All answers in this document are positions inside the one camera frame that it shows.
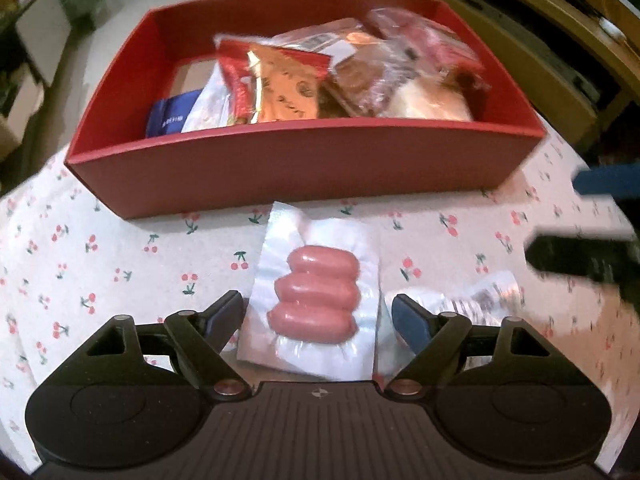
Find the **gold foil snack pack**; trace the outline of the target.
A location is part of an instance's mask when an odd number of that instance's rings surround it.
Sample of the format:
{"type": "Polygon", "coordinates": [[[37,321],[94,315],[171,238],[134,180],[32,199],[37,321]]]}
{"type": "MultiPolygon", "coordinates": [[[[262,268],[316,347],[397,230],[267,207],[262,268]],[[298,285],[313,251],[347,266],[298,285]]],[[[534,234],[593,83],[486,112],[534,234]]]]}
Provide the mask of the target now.
{"type": "Polygon", "coordinates": [[[329,55],[250,44],[247,58],[254,82],[250,124],[318,118],[318,92],[329,73],[329,55]]]}

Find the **cherry print tablecloth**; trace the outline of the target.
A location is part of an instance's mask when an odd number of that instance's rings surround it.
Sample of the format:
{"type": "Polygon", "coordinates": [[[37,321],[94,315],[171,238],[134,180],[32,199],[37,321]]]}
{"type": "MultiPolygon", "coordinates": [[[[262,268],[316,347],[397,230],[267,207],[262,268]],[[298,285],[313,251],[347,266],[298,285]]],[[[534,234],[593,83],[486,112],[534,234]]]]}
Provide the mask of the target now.
{"type": "MultiPolygon", "coordinates": [[[[518,310],[597,384],[612,406],[599,456],[610,468],[639,413],[639,320],[612,287],[533,271],[533,234],[630,237],[608,197],[579,196],[580,157],[556,133],[496,192],[348,198],[309,203],[315,219],[347,218],[378,233],[384,292],[424,287],[453,294],[513,273],[518,310]]],[[[38,456],[24,423],[35,388],[117,313],[153,323],[200,310],[223,292],[249,292],[270,209],[119,219],[53,156],[1,202],[1,447],[26,470],[38,456]]]]}

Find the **clear pack pale cake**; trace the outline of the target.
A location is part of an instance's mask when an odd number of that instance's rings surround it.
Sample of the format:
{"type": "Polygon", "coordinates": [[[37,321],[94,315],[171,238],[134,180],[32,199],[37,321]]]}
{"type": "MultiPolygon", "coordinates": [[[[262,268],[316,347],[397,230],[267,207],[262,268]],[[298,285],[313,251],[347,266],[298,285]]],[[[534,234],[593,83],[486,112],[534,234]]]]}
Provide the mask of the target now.
{"type": "Polygon", "coordinates": [[[473,119],[463,93],[431,76],[419,76],[405,82],[393,93],[382,116],[448,122],[473,119]]]}

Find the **vacuum packed pink sausages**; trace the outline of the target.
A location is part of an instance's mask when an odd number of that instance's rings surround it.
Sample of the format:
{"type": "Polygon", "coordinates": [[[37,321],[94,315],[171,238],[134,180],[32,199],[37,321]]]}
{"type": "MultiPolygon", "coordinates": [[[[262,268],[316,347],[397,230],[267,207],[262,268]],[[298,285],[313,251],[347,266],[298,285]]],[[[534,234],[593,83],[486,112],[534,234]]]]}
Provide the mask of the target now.
{"type": "Polygon", "coordinates": [[[366,224],[271,209],[238,358],[336,382],[372,376],[380,310],[378,237],[366,224]]]}

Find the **white green label pack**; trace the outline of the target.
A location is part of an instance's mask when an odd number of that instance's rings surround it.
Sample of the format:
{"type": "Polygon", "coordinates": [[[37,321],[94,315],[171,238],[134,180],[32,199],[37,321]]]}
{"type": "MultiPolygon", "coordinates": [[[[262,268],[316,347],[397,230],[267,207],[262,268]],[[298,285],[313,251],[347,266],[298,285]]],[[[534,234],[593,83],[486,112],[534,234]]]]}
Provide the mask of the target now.
{"type": "Polygon", "coordinates": [[[186,115],[181,131],[224,128],[232,124],[231,91],[224,81],[220,64],[216,62],[206,85],[186,115]]]}

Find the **blue wafer biscuit pack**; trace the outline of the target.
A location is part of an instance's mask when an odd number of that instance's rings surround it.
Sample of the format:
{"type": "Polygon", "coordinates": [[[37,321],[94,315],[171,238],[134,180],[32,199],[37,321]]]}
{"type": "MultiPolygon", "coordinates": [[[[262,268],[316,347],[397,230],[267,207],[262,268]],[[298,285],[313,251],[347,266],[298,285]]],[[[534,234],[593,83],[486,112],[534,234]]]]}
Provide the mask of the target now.
{"type": "Polygon", "coordinates": [[[156,101],[151,107],[145,136],[151,139],[181,132],[200,94],[201,90],[193,90],[156,101]]]}

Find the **red Trolli gummy pack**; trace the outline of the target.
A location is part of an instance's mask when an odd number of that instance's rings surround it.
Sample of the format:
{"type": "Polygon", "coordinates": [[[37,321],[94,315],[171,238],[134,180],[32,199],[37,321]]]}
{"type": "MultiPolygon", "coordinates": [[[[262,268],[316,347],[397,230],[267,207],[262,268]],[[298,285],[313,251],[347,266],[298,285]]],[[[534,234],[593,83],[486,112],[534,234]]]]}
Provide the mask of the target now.
{"type": "Polygon", "coordinates": [[[217,47],[217,61],[220,64],[224,81],[231,91],[231,114],[234,124],[249,124],[253,111],[254,82],[248,69],[248,40],[224,38],[217,47]]]}

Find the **clear pack red candies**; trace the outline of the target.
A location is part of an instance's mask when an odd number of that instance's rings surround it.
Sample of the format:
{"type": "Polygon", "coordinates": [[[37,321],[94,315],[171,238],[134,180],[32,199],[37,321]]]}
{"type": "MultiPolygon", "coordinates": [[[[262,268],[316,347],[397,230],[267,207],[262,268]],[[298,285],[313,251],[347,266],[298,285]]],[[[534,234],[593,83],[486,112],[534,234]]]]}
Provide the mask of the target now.
{"type": "Polygon", "coordinates": [[[448,26],[392,6],[369,11],[367,22],[382,38],[357,56],[372,81],[397,86],[425,75],[464,90],[489,88],[480,56],[448,26]]]}

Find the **red cardboard box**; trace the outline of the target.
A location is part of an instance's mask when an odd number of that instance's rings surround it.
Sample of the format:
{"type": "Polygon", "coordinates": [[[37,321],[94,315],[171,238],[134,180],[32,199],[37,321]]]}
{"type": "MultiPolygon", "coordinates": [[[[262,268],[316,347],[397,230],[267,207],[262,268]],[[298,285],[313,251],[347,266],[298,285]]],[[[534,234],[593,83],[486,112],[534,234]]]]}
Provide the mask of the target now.
{"type": "Polygon", "coordinates": [[[474,30],[440,0],[191,0],[149,11],[115,55],[66,155],[70,172],[124,219],[274,200],[495,188],[546,132],[474,30]],[[215,54],[218,32],[274,36],[400,6],[456,32],[486,68],[472,122],[333,118],[150,139],[152,105],[177,70],[215,54]]]}

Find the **brown waffle snack pack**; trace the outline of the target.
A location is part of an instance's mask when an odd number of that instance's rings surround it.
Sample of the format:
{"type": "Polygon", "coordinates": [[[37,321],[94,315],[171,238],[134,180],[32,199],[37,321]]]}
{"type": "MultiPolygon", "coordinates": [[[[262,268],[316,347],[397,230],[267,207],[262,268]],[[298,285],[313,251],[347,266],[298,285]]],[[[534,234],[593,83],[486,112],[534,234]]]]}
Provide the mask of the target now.
{"type": "Polygon", "coordinates": [[[373,36],[354,18],[282,32],[272,38],[272,43],[328,56],[324,88],[349,115],[424,116],[425,89],[406,50],[373,36]]]}

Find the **long dark side table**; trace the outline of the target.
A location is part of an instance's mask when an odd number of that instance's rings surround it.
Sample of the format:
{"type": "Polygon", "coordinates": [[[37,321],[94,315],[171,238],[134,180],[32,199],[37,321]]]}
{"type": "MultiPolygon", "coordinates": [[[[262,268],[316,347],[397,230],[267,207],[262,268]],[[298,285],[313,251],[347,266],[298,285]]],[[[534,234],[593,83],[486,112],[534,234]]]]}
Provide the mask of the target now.
{"type": "Polygon", "coordinates": [[[1,193],[25,180],[72,25],[61,0],[18,0],[1,18],[1,193]]]}

